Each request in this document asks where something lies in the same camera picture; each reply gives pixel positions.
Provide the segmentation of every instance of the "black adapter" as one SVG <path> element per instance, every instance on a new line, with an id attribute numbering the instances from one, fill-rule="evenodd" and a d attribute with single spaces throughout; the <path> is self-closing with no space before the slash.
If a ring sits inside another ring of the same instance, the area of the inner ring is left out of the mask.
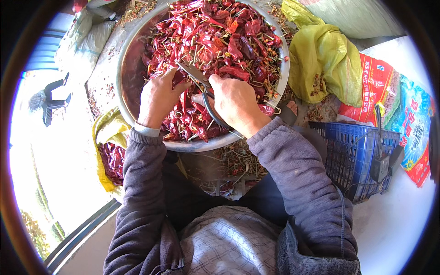
<path id="1" fill-rule="evenodd" d="M 391 156 L 389 157 L 388 174 L 392 176 L 394 175 L 394 173 L 396 173 L 404 157 L 405 157 L 405 148 L 403 148 L 400 145 L 397 145 L 392 151 Z"/>
<path id="2" fill-rule="evenodd" d="M 374 157 L 370 167 L 371 178 L 378 183 L 382 182 L 388 175 L 388 165 L 388 154 L 382 154 L 380 158 Z"/>

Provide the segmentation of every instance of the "black pants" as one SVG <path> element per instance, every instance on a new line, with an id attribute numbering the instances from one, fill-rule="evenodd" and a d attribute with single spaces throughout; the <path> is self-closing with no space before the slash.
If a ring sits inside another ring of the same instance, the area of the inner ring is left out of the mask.
<path id="1" fill-rule="evenodd" d="M 44 94 L 46 95 L 46 100 L 44 103 L 47 105 L 47 109 L 58 109 L 64 107 L 64 100 L 52 100 L 52 91 L 58 87 L 64 85 L 64 79 L 57 80 L 52 82 L 44 88 Z"/>
<path id="2" fill-rule="evenodd" d="M 294 127 L 315 146 L 325 162 L 327 149 L 324 139 L 312 129 Z M 288 215 L 275 181 L 267 174 L 238 201 L 223 197 L 212 197 L 195 186 L 175 165 L 177 155 L 167 152 L 163 162 L 162 181 L 165 189 L 167 214 L 176 231 L 182 230 L 192 220 L 207 210 L 220 205 L 248 207 L 263 218 L 284 227 Z"/>
<path id="3" fill-rule="evenodd" d="M 52 100 L 52 90 L 64 85 L 64 79 L 52 82 L 44 88 L 46 99 L 43 104 L 43 122 L 48 127 L 52 123 L 52 109 L 58 109 L 64 106 L 64 100 Z"/>

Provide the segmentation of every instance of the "bare foot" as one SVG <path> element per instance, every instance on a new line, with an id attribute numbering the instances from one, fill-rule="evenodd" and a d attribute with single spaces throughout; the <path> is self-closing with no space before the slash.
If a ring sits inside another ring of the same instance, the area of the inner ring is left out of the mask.
<path id="1" fill-rule="evenodd" d="M 295 101 L 290 100 L 287 104 L 286 104 L 287 108 L 291 109 L 292 112 L 297 116 L 297 112 L 298 112 L 298 105 L 295 103 Z"/>

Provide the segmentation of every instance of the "blue plastic crate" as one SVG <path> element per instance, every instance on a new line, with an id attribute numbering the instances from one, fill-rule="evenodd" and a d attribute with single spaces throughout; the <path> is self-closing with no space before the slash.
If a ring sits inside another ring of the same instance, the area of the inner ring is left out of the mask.
<path id="1" fill-rule="evenodd" d="M 391 176 L 386 176 L 381 183 L 370 177 L 371 161 L 377 156 L 374 150 L 379 139 L 374 132 L 376 127 L 334 122 L 310 122 L 309 125 L 326 141 L 328 177 L 353 204 L 388 191 Z M 399 140 L 400 133 L 382 130 L 382 152 L 391 154 Z"/>

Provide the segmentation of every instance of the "gray fleece sleeve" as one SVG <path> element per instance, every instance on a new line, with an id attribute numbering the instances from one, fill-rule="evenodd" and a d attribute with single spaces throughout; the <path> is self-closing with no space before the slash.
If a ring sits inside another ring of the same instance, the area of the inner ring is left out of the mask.
<path id="1" fill-rule="evenodd" d="M 352 235 L 352 204 L 342 200 L 327 177 L 316 149 L 277 117 L 248 141 L 251 152 L 271 174 L 280 190 L 286 212 L 295 216 L 296 228 L 319 257 L 357 259 Z"/>
<path id="2" fill-rule="evenodd" d="M 125 152 L 123 206 L 104 261 L 104 274 L 156 274 L 183 266 L 174 228 L 165 217 L 162 137 L 130 131 Z"/>

